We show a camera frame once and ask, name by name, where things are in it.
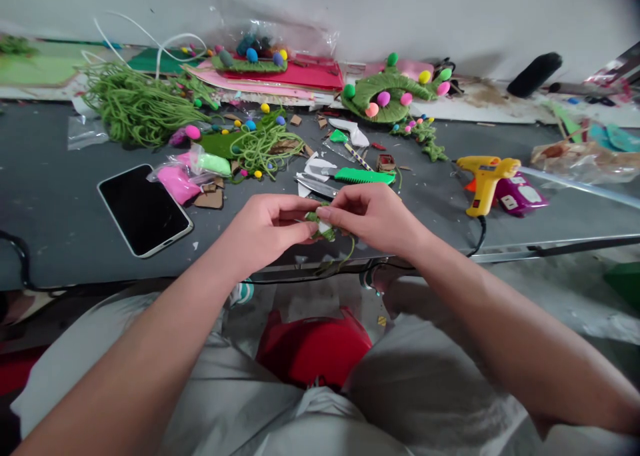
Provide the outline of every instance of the black cylinder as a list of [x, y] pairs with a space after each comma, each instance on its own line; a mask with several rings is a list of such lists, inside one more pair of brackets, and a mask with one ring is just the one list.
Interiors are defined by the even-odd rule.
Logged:
[[531, 96], [560, 66], [562, 56], [558, 53], [538, 56], [507, 86], [507, 91], [518, 97]]

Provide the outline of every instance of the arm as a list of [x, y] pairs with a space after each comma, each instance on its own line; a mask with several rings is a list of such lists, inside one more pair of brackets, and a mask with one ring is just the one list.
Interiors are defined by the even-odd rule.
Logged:
[[216, 243], [144, 311], [15, 454], [156, 453], [220, 310], [238, 281], [307, 242], [318, 202], [252, 197]]
[[318, 216], [397, 254], [460, 318], [541, 432], [555, 423], [640, 433], [640, 394], [578, 334], [429, 232], [385, 185], [346, 187]]

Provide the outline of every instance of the hand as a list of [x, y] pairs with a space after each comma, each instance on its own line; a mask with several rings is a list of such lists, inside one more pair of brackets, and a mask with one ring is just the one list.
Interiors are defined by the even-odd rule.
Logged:
[[318, 224], [304, 221], [320, 202], [294, 195], [254, 195], [208, 253], [236, 282], [271, 264], [294, 244], [312, 243]]
[[384, 183], [344, 186], [331, 206], [318, 208], [316, 214], [369, 246], [406, 259], [431, 235]]

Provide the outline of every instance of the white wall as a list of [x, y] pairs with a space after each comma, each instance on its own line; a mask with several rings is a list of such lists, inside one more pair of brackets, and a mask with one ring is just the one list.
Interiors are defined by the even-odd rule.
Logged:
[[[324, 25], [340, 31], [340, 59], [451, 56], [460, 73], [499, 79], [556, 51], [564, 65], [555, 79], [581, 81], [640, 41], [633, 0], [0, 0], [0, 30], [99, 41], [92, 16], [105, 9], [158, 40], [188, 31], [214, 43], [221, 16]], [[115, 41], [148, 43], [126, 21], [100, 21]]]

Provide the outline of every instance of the scissors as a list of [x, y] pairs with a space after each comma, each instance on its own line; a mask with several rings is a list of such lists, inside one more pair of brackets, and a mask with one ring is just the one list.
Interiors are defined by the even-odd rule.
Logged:
[[314, 193], [318, 193], [326, 198], [333, 199], [338, 194], [338, 189], [321, 183], [319, 181], [314, 181], [313, 179], [308, 179], [302, 176], [295, 176], [294, 179], [302, 184], [302, 186], [312, 190]]

